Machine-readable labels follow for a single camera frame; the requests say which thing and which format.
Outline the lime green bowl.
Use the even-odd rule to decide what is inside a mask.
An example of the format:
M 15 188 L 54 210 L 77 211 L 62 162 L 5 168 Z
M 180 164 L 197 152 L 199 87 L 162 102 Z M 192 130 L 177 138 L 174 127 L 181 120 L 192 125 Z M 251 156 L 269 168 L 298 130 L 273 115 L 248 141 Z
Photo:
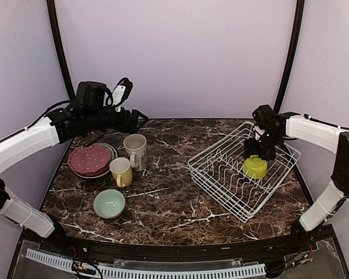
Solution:
M 244 161 L 242 171 L 247 177 L 259 180 L 267 175 L 268 164 L 259 156 L 251 155 Z

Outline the patterned beige tall mug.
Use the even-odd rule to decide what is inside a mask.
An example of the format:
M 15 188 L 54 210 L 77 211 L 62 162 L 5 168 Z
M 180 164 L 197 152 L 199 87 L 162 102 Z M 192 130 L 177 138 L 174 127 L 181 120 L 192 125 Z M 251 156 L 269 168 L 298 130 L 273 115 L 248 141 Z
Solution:
M 144 171 L 148 166 L 147 139 L 142 134 L 132 134 L 123 140 L 123 146 L 129 157 L 131 168 Z

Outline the yellow mug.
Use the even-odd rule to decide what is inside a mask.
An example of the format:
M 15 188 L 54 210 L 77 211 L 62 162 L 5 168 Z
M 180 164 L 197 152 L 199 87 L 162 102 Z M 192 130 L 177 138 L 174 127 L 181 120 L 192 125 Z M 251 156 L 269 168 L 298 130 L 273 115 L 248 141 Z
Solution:
M 128 187 L 133 181 L 133 171 L 127 158 L 116 158 L 109 165 L 110 171 L 119 188 Z

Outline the pink polka dot plate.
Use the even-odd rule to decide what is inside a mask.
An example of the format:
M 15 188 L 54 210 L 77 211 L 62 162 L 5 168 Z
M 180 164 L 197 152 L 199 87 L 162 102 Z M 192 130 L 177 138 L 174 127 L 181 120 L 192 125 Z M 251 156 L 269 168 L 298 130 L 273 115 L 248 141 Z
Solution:
M 68 166 L 75 173 L 91 176 L 105 171 L 111 161 L 111 151 L 104 145 L 79 147 L 68 156 Z

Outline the light teal bowl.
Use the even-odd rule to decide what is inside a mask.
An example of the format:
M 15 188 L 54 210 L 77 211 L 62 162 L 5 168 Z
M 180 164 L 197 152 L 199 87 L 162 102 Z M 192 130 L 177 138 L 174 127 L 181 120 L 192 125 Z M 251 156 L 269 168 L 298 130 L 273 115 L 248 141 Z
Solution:
M 115 219 L 119 217 L 126 206 L 124 195 L 115 189 L 107 189 L 100 192 L 94 199 L 94 212 L 103 219 Z

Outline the pale green flower plate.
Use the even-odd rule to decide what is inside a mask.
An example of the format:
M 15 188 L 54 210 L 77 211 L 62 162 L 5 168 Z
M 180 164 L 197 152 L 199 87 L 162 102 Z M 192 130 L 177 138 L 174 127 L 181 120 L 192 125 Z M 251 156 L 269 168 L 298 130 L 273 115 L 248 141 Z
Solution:
M 100 167 L 100 173 L 107 173 L 109 171 L 109 165 L 111 161 L 119 157 L 116 148 L 110 144 L 99 142 L 99 155 L 98 155 L 98 166 Z

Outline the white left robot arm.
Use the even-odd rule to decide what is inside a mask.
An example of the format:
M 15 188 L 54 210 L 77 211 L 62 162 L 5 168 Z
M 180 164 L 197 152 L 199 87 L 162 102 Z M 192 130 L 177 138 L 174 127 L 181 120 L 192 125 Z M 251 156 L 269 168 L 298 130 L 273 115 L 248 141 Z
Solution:
M 90 115 L 77 115 L 69 109 L 46 113 L 32 126 L 0 140 L 0 176 L 22 160 L 47 148 L 84 136 L 95 130 L 113 128 L 135 134 L 148 117 L 133 109 L 101 109 Z M 17 197 L 0 178 L 0 214 L 17 225 L 35 232 L 57 253 L 70 249 L 70 239 L 56 218 L 43 213 Z

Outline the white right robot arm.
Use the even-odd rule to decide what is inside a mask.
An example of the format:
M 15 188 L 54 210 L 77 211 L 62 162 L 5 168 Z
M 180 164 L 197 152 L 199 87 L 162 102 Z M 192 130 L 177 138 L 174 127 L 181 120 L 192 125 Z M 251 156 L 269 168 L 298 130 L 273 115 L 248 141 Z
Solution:
M 257 128 L 244 141 L 244 156 L 257 155 L 273 160 L 276 147 L 287 140 L 301 140 L 322 148 L 326 156 L 312 157 L 310 171 L 330 167 L 327 185 L 321 188 L 313 204 L 291 225 L 285 247 L 298 252 L 309 245 L 319 227 L 334 216 L 349 199 L 349 128 L 295 112 L 276 113 L 268 105 L 252 113 Z

